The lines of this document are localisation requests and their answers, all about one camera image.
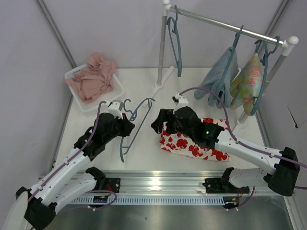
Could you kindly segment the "red poppy print skirt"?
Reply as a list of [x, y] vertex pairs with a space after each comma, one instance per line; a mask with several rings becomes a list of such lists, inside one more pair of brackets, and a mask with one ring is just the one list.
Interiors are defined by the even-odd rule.
[[162, 150], [185, 157], [207, 161], [231, 161], [231, 157], [227, 152], [200, 147], [187, 135], [179, 132], [176, 134], [167, 133], [166, 122], [163, 124], [160, 144]]

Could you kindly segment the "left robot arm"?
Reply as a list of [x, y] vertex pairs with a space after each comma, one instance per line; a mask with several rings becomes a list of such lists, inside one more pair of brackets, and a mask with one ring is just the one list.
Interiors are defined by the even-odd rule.
[[16, 197], [27, 193], [24, 219], [34, 229], [43, 230], [69, 202], [89, 191], [102, 190], [106, 176], [96, 167], [88, 168], [78, 181], [69, 181], [102, 153], [110, 141], [129, 136], [134, 128], [125, 114], [101, 113], [94, 125], [74, 143], [62, 164], [30, 188], [22, 186], [16, 191]]

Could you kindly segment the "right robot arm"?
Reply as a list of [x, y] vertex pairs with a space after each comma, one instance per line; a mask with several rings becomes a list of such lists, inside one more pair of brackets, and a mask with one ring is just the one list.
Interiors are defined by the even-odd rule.
[[215, 123], [205, 122], [188, 106], [160, 109], [151, 128], [161, 134], [163, 127], [169, 134], [181, 133], [189, 137], [199, 147], [226, 152], [254, 164], [254, 169], [227, 168], [221, 182], [234, 187], [260, 186], [266, 184], [273, 192], [292, 196], [300, 172], [296, 152], [286, 147], [272, 149], [253, 144], [231, 135]]

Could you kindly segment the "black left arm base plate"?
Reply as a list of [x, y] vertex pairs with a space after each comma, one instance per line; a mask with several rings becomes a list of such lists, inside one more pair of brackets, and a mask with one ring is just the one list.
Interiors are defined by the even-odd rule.
[[120, 183], [120, 178], [104, 178], [96, 183], [94, 190], [108, 190], [119, 193]]

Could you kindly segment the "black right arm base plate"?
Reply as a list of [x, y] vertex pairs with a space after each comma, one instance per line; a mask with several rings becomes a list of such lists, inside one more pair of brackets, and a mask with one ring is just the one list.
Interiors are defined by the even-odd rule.
[[250, 192], [248, 186], [238, 188], [229, 182], [222, 182], [220, 178], [206, 178], [202, 185], [208, 194], [248, 194]]

